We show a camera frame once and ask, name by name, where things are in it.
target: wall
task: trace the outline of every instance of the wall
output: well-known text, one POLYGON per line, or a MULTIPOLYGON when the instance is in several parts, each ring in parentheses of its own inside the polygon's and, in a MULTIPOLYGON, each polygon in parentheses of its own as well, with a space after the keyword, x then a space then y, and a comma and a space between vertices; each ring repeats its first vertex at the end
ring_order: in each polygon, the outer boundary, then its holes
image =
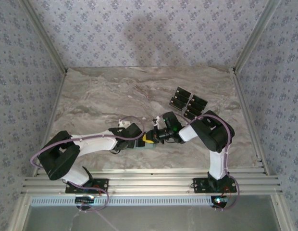
POLYGON ((0 0, 0 231, 41 146, 62 74, 16 0, 0 0))
POLYGON ((282 0, 239 76, 298 228, 298 0, 282 0))
POLYGON ((233 66, 267 0, 30 0, 66 67, 233 66))

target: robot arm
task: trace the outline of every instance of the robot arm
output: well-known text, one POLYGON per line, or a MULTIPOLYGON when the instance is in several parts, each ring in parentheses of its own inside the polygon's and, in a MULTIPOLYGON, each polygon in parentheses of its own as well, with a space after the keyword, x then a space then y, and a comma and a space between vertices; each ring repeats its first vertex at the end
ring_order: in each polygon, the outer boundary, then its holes
MULTIPOLYGON (((59 132, 46 146, 55 142, 76 138, 75 141, 56 145, 40 154, 38 157, 50 180, 64 179, 77 185, 87 185, 90 182, 91 174, 85 167, 74 164, 79 156, 110 150, 113 154, 119 153, 126 148, 144 147, 148 143, 164 143, 173 139, 176 143, 185 143, 199 137, 210 150, 210 170, 208 178, 219 181, 227 174, 225 168, 225 147, 228 141, 228 134, 224 125, 214 112, 208 111, 203 114, 203 119, 196 119, 186 127, 183 127, 173 112, 165 113, 162 117, 166 124, 165 128, 159 129, 155 122, 154 129, 148 131, 138 140, 124 141, 117 137, 134 138, 141 135, 142 131, 136 124, 127 128, 110 128, 102 133, 78 136, 69 135, 67 131, 59 132), (93 139, 82 139, 88 136, 100 136, 93 139)), ((233 128, 224 122, 230 131, 230 142, 235 135, 233 128)))

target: marble surface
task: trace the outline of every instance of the marble surface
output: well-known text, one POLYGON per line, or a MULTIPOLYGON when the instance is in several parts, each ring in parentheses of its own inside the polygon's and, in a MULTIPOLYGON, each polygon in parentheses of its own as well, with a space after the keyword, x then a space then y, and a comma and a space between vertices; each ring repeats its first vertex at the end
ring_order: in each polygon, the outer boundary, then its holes
MULTIPOLYGON (((168 111, 180 86, 208 101, 213 110, 235 129, 230 167, 251 167, 256 161, 232 79, 226 67, 100 67, 69 69, 56 111, 51 136, 61 130, 92 134, 116 127, 118 119, 134 115, 151 120, 168 111)), ((88 169, 209 168, 210 156, 200 139, 185 144, 159 144, 154 149, 87 154, 77 162, 88 169)))

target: yellow object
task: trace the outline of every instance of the yellow object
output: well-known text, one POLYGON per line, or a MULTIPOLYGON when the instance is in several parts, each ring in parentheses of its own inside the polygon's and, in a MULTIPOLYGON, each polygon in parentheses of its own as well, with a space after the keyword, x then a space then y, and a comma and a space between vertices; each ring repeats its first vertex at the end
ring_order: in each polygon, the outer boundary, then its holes
POLYGON ((146 134, 143 136, 143 141, 146 143, 154 143, 153 141, 146 140, 146 134))

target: cable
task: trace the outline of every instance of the cable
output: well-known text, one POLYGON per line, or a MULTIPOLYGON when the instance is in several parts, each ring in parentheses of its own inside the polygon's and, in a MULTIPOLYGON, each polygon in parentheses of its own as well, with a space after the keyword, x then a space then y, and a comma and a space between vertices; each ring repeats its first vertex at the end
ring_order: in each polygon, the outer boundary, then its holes
POLYGON ((215 115, 202 114, 200 116, 197 116, 195 119, 191 120, 188 123, 188 125, 190 125, 191 123, 193 123, 196 119, 203 119, 205 117, 209 117, 209 118, 213 118, 213 119, 218 120, 225 127, 226 132, 227 132, 227 136, 228 136, 227 144, 225 146, 224 169, 226 170, 226 175, 229 178, 231 178, 236 183, 236 186, 237 186, 237 197, 236 197, 236 200, 229 207, 226 207, 226 208, 219 207, 219 209, 221 211, 224 211, 224 210, 227 210, 227 209, 230 209, 230 208, 234 207, 237 204, 237 202, 238 202, 238 200, 240 198, 240 186, 239 186, 239 183, 237 182, 237 180, 233 176, 230 176, 230 174, 228 173, 228 149, 229 149, 230 141, 231 141, 231 133, 230 133, 229 127, 226 125, 226 123, 222 119, 220 119, 219 117, 217 117, 215 115))
POLYGON ((85 205, 88 205, 88 204, 81 204, 81 206, 80 206, 80 208, 79 208, 79 210, 80 210, 81 212, 84 212, 84 213, 98 212, 98 211, 104 209, 104 208, 106 207, 106 205, 107 205, 107 204, 109 203, 109 201, 110 201, 110 195, 109 195, 109 193, 108 193, 106 190, 102 189, 102 188, 96 188, 96 187, 84 187, 84 186, 77 185, 77 184, 75 184, 75 183, 73 183, 73 182, 70 182, 70 181, 69 181, 69 183, 72 184, 74 187, 77 187, 77 188, 79 188, 79 189, 88 189, 88 190, 97 190, 97 191, 101 191, 101 192, 105 193, 106 196, 107 196, 107 198, 106 198, 106 202, 105 202, 104 205, 103 205, 102 207, 100 207, 100 208, 96 208, 96 209, 92 209, 92 210, 82 210, 82 207, 85 206, 85 205))
POLYGON ((99 213, 98 211, 96 211, 96 213, 106 222, 108 223, 109 226, 111 226, 115 231, 119 231, 119 229, 117 229, 115 226, 113 226, 113 224, 111 224, 101 213, 99 213))
POLYGON ((50 144, 49 146, 41 149, 39 152, 37 152, 36 154, 34 154, 31 158, 30 158, 30 163, 33 165, 33 166, 36 166, 40 169, 43 169, 43 166, 40 166, 40 165, 37 165, 34 160, 37 156, 39 156, 41 153, 45 152, 46 150, 50 149, 50 148, 53 148, 59 144, 63 144, 63 143, 68 143, 68 142, 72 142, 72 141, 84 141, 84 140, 89 140, 89 139, 94 139, 94 138, 103 138, 103 137, 111 137, 111 138, 117 138, 117 139, 121 139, 121 140, 124 140, 124 141, 134 141, 134 140, 138 140, 139 138, 141 138, 144 133, 145 133, 145 125, 143 123, 143 121, 141 121, 139 118, 137 118, 136 116, 133 116, 133 115, 130 115, 130 116, 126 116, 125 118, 121 119, 121 120, 124 120, 126 118, 134 118, 134 119, 137 119, 141 125, 142 125, 142 132, 140 135, 134 137, 134 138, 125 138, 125 137, 120 137, 120 136, 115 136, 115 135, 107 135, 107 134, 99 134, 99 135, 92 135, 92 136, 86 136, 86 137, 82 137, 82 138, 71 138, 71 139, 67 139, 67 140, 63 140, 63 141, 58 141, 58 142, 55 142, 53 144, 50 144))

